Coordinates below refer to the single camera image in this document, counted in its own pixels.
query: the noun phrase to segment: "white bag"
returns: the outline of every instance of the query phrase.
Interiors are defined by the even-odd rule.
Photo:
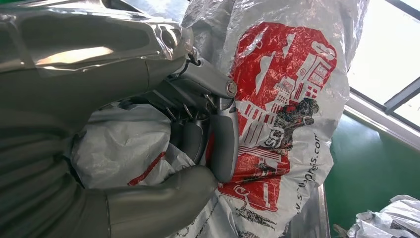
[[[279,237],[310,191],[324,182],[367,4],[190,3],[183,26],[193,28],[200,55],[238,85],[239,158],[233,181],[218,191],[231,207],[239,237]]]
[[[159,161],[169,144],[170,120],[151,105],[96,111],[85,131],[71,162],[86,188],[151,185],[168,175],[159,171],[171,166]]]
[[[349,238],[418,238],[420,237],[420,201],[398,195],[380,212],[356,215],[347,235]]]

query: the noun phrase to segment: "crumpled plastic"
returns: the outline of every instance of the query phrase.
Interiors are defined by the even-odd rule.
[[[73,146],[71,163],[86,188],[144,185],[168,175],[159,171],[170,166],[159,161],[168,148],[170,120],[153,106],[96,111],[84,132]]]
[[[420,237],[420,201],[398,195],[380,212],[356,215],[356,223],[347,232],[349,238],[418,238]]]
[[[232,182],[218,191],[239,237],[279,237],[329,173],[330,139],[349,97],[346,75],[367,4],[193,0],[188,6],[182,25],[193,29],[194,46],[238,86],[239,156]]]

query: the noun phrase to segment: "screw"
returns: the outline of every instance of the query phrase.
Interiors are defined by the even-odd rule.
[[[226,84],[226,93],[230,97],[235,97],[236,92],[238,91],[238,88],[236,87],[236,83],[233,81],[229,81]]]

